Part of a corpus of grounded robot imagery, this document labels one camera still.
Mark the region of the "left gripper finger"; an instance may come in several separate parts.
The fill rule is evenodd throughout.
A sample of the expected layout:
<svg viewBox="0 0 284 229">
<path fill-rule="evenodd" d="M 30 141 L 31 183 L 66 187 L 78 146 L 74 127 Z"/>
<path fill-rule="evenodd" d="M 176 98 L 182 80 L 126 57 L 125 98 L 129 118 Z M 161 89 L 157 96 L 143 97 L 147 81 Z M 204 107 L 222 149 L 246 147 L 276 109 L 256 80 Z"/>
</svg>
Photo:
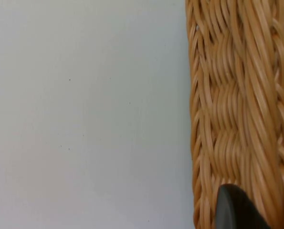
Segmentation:
<svg viewBox="0 0 284 229">
<path fill-rule="evenodd" d="M 269 227 L 239 186 L 224 184 L 219 187 L 215 213 L 216 229 L 268 229 Z"/>
</svg>

